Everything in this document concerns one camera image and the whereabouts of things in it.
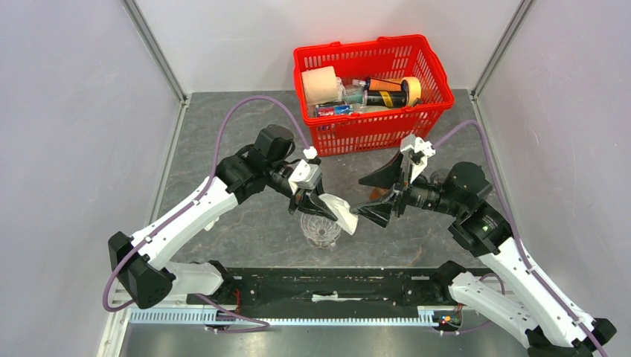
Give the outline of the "clear glass dripper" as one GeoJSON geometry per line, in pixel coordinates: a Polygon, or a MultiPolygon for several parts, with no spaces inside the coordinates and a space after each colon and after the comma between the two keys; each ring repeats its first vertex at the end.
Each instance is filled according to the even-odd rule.
{"type": "Polygon", "coordinates": [[[336,248],[336,241],[342,233],[342,228],[334,221],[306,213],[301,214],[300,226],[307,242],[318,249],[336,248]]]}

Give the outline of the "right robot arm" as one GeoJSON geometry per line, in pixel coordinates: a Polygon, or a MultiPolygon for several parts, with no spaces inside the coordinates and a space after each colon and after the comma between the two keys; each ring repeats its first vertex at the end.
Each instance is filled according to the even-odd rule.
{"type": "Polygon", "coordinates": [[[509,222],[487,197],[492,184],[477,164],[455,164],[445,179],[422,175],[426,156],[397,154],[359,180],[384,195],[353,207],[353,212],[386,227],[391,218],[415,207],[453,218],[452,238],[486,265],[516,295],[486,287],[479,277],[448,261],[431,277],[429,294],[439,304],[468,306],[512,335],[530,356],[592,356],[602,353],[616,333],[605,318],[584,312],[535,264],[513,235],[509,222]]]}

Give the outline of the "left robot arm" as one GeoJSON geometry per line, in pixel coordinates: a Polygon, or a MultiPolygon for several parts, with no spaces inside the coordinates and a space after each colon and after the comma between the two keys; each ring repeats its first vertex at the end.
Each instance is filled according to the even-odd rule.
{"type": "Polygon", "coordinates": [[[186,199],[151,225],[128,236],[118,231],[108,240],[111,280],[117,280],[140,309],[162,302],[168,295],[202,293],[215,303],[226,303],[234,285],[224,278],[219,263],[174,263],[173,255],[201,230],[211,230],[219,218],[270,187],[289,200],[288,211],[340,221],[324,200],[317,155],[295,163],[293,134],[270,124],[253,144],[225,157],[215,173],[186,199]]]}

